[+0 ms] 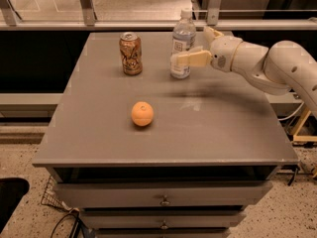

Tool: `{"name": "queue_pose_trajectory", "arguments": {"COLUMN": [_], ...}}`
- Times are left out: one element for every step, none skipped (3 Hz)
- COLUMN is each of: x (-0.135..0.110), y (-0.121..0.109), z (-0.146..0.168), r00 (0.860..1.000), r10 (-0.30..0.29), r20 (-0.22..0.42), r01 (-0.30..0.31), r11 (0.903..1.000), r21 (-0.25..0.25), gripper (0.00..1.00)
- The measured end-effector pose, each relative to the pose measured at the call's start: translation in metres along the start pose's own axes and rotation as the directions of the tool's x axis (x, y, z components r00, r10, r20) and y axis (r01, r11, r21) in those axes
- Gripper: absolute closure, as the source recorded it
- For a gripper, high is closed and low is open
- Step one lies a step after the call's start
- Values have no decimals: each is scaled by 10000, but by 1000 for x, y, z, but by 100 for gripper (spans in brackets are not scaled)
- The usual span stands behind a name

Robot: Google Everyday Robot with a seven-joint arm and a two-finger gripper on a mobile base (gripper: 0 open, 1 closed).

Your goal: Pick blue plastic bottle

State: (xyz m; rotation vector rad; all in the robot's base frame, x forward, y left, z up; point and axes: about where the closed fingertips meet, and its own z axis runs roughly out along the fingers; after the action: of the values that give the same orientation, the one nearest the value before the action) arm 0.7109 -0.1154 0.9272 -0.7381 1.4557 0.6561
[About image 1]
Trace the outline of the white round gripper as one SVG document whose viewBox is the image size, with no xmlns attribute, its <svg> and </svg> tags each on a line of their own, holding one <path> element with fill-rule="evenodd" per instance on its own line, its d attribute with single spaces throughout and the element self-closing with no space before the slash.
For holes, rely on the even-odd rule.
<svg viewBox="0 0 317 238">
<path fill-rule="evenodd" d="M 206 50 L 185 52 L 176 57 L 176 63 L 183 66 L 203 67 L 212 60 L 213 68 L 230 72 L 235 52 L 243 40 L 233 36 L 224 36 L 222 32 L 208 26 L 204 27 L 203 33 L 207 42 L 211 44 L 211 53 Z"/>
</svg>

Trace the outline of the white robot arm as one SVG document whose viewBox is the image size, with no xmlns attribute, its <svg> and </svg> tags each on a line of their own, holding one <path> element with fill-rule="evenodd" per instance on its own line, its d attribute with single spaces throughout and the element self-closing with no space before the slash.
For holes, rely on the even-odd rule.
<svg viewBox="0 0 317 238">
<path fill-rule="evenodd" d="M 173 55 L 174 65 L 204 67 L 242 76 L 251 86 L 272 94 L 294 90 L 317 117 L 317 61 L 292 41 L 280 41 L 271 48 L 226 36 L 206 27 L 207 50 L 195 47 Z"/>
</svg>

